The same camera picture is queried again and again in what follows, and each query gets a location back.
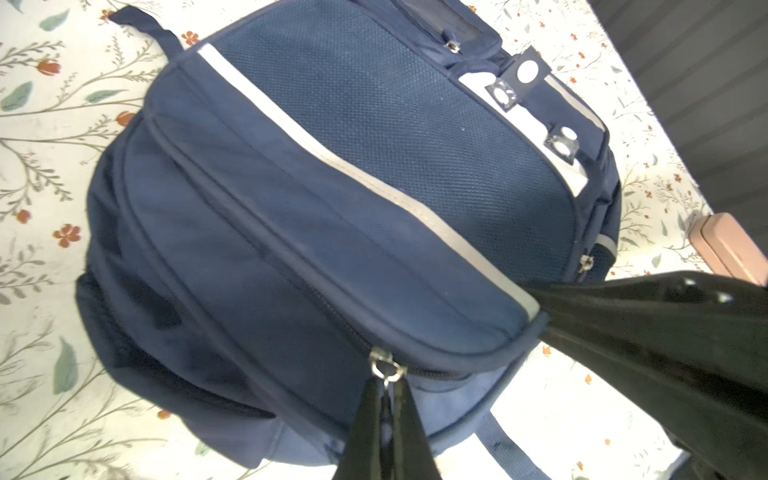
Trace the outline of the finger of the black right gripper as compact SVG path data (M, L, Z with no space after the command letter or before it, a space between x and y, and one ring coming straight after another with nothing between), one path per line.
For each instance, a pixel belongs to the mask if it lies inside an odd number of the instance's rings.
M656 420L707 477L766 477L765 287L679 271L524 289L550 316L543 341Z

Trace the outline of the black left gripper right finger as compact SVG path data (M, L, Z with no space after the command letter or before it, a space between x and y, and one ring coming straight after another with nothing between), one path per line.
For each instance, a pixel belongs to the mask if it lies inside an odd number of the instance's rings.
M441 480L410 386L405 378L392 391L390 478Z

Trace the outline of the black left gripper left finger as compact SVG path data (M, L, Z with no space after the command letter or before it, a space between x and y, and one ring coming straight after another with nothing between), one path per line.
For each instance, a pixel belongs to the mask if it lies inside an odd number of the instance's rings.
M384 381L369 379L364 387L344 452L333 480L382 480L382 424L387 411Z

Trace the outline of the navy blue backpack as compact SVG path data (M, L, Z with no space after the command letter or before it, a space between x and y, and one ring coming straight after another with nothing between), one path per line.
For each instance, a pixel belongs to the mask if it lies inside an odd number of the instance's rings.
M410 386L433 457L476 435L549 316L600 282L621 187L605 123L458 1L280 1L168 62L98 161L76 286L113 380L248 467L336 466L366 382Z

